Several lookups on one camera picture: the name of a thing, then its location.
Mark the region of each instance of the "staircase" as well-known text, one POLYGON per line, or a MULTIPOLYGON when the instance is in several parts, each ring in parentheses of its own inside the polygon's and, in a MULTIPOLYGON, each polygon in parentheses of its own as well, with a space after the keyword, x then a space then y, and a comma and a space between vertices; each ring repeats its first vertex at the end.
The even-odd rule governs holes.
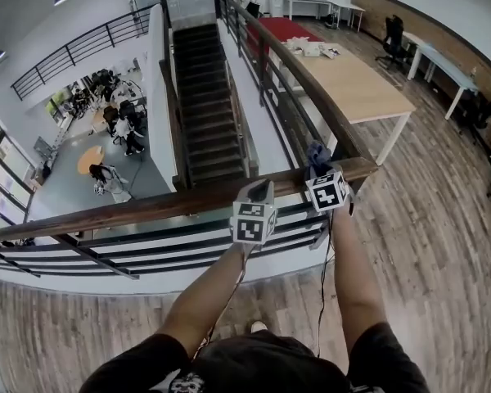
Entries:
POLYGON ((193 186, 246 176, 216 24, 173 34, 193 186))

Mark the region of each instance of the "stair step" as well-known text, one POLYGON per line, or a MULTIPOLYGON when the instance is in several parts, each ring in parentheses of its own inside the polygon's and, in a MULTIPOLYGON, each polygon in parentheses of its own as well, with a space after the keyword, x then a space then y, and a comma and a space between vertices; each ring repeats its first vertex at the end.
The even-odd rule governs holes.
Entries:
POLYGON ((234 120, 232 111, 212 111, 200 115, 189 115, 183 117, 186 127, 197 127, 210 121, 219 122, 223 120, 234 120))
POLYGON ((217 101, 201 102, 196 105, 182 106, 184 116, 205 114, 211 111, 231 110, 231 100, 229 97, 217 101))
POLYGON ((199 64, 206 64, 212 61, 220 61, 223 60, 223 55, 220 51, 215 53, 204 54, 201 56, 190 56, 190 57, 182 57, 175 58, 175 65, 177 70, 185 69, 189 66, 197 66, 199 64))
POLYGON ((189 109, 192 106, 199 106, 201 103, 222 101, 230 96, 229 89, 223 88, 211 92, 196 93, 191 96, 181 97, 180 104, 183 109, 189 109))
POLYGON ((204 46, 189 46, 181 47, 177 49, 174 48, 174 56, 175 58, 182 59, 184 56, 197 56, 204 55, 208 53, 214 53, 220 51, 219 42, 215 40, 214 44, 204 45, 204 46))
POLYGON ((221 88, 227 88, 227 80, 215 80, 214 82, 202 82, 192 84, 191 86, 178 86, 180 96, 190 96, 195 93, 209 92, 211 90, 218 90, 221 88))
POLYGON ((224 69, 216 71, 205 71, 198 75, 190 75, 188 77, 179 77, 177 75, 178 86, 192 86, 193 84, 214 82, 217 80, 224 80, 226 78, 226 71, 224 69))
POLYGON ((194 35, 194 34, 207 34, 207 33, 217 33, 217 27, 215 23, 210 23, 202 26, 195 26, 194 28, 186 28, 176 30, 173 34, 175 38, 183 38, 186 36, 194 35))
POLYGON ((206 172, 203 174, 193 174, 193 180, 197 182, 205 179, 220 178, 228 174, 243 174, 243 173, 244 173, 244 168, 242 168, 241 166, 232 166, 226 169, 211 170, 210 172, 206 172))
POLYGON ((187 145, 192 146, 193 144, 200 144, 201 142, 208 142, 213 140, 219 140, 222 138, 237 138, 236 132, 232 131, 224 131, 223 133, 215 133, 215 134, 204 134, 199 137, 187 138, 187 145))
POLYGON ((232 154, 235 152, 238 153, 238 142, 233 141, 224 144, 215 144, 211 147, 205 147, 199 150, 190 150, 189 157, 191 158, 191 161, 198 161, 205 155, 209 155, 213 158, 217 155, 226 156, 228 153, 232 154))
POLYGON ((234 126, 234 121, 229 118, 228 120, 220 120, 220 121, 211 121, 211 122, 206 122, 205 124, 201 124, 201 125, 196 125, 196 126, 189 126, 187 125, 187 133, 188 134, 192 134, 192 133, 199 133, 199 132, 202 132, 202 131, 206 131, 208 129, 213 129, 213 128, 217 128, 217 127, 223 127, 223 126, 226 126, 226 125, 231 125, 231 126, 234 126))
POLYGON ((210 73, 213 71, 223 70, 223 60, 211 61, 206 64, 190 65, 184 69, 177 69, 177 76, 181 78, 192 77, 201 73, 210 73))
POLYGON ((180 43, 175 42, 174 43, 174 51, 182 51, 185 48, 191 48, 191 47, 206 47, 209 45, 215 45, 218 46, 220 44, 218 40, 218 36, 205 36, 201 35, 200 38, 193 38, 190 40, 184 40, 181 41, 180 43))
POLYGON ((200 167, 218 165, 220 163, 228 163, 229 161, 236 161, 236 160, 241 161, 240 155, 238 153, 231 154, 230 156, 214 157, 208 160, 192 161, 191 167, 195 169, 200 167))

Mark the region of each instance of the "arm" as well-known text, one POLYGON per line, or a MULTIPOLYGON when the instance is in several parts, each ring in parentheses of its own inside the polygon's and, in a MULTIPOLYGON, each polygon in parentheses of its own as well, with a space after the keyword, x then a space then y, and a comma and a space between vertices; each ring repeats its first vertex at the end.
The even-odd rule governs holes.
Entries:
POLYGON ((387 319, 378 281, 347 206, 333 214, 333 240, 336 294, 350 355, 354 343, 368 328, 387 319))
POLYGON ((191 359, 231 298, 253 246, 234 243, 173 303, 158 333, 169 335, 191 359))

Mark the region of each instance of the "gray floor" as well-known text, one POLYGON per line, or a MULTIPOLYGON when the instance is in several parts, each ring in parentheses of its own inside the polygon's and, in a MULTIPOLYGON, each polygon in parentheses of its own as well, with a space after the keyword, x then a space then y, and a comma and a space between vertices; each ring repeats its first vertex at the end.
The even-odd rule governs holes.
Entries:
POLYGON ((114 166, 129 181, 126 187, 134 198, 153 197, 169 192, 151 159, 147 137, 139 138, 138 141, 146 150, 142 154, 135 153, 127 157, 124 156, 125 144, 114 145, 105 131, 65 141, 59 150, 51 176, 34 194, 28 219, 45 219, 115 203, 110 193, 96 195, 93 191, 93 179, 88 174, 79 174, 77 170, 82 154, 96 145, 103 146, 106 150, 103 163, 114 166))

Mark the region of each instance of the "wooden floor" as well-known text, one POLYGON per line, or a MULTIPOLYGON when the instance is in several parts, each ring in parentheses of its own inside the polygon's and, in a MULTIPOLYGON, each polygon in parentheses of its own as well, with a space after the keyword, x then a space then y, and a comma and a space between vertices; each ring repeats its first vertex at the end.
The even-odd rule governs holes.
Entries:
MULTIPOLYGON (((364 185, 356 224, 385 293, 390 322, 433 392, 485 392, 491 373, 491 172, 485 155, 444 119, 420 80, 388 74, 381 45, 302 22, 378 69, 418 107, 381 170, 364 185)), ((394 120, 356 125, 376 154, 394 120)), ((347 368, 332 266, 322 357, 347 368)), ((217 337, 261 318, 316 350, 320 269, 241 287, 217 337)), ((76 392, 98 365, 155 331, 168 296, 76 296, 0 282, 0 369, 11 392, 76 392)))

